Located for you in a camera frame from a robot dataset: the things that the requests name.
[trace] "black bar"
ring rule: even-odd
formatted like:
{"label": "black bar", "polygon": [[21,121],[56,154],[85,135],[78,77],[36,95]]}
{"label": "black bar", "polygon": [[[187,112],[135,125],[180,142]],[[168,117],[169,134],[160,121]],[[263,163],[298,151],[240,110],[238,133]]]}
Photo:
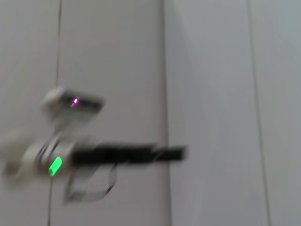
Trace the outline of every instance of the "black bar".
{"label": "black bar", "polygon": [[74,166],[104,165],[115,163],[147,164],[155,161],[181,161],[185,147],[155,149],[153,145],[120,146],[100,145],[96,148],[77,150],[71,155]]}

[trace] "white wall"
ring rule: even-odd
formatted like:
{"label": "white wall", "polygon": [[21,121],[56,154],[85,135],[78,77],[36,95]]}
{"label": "white wall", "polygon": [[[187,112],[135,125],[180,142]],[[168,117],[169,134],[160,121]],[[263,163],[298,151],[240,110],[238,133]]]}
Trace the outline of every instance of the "white wall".
{"label": "white wall", "polygon": [[[59,83],[106,98],[86,130],[100,140],[166,142],[163,2],[63,0]],[[39,102],[55,85],[58,1],[0,1],[0,132],[52,132]],[[92,182],[103,188],[105,173]],[[55,181],[54,226],[170,225],[167,166],[122,169],[101,202],[63,206]],[[48,186],[0,187],[0,225],[46,224]]]}
{"label": "white wall", "polygon": [[252,1],[253,37],[273,226],[301,222],[301,2]]}
{"label": "white wall", "polygon": [[246,0],[166,0],[173,226],[266,226]]}

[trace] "green light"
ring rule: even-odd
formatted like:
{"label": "green light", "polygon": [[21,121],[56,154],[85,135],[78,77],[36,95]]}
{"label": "green light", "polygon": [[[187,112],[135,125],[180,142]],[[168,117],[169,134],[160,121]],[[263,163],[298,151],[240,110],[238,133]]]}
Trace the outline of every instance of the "green light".
{"label": "green light", "polygon": [[51,164],[51,166],[49,167],[49,170],[48,170],[49,174],[51,176],[53,176],[57,172],[57,170],[61,167],[62,163],[63,163],[63,161],[62,161],[61,157],[57,157],[54,160],[54,162]]}

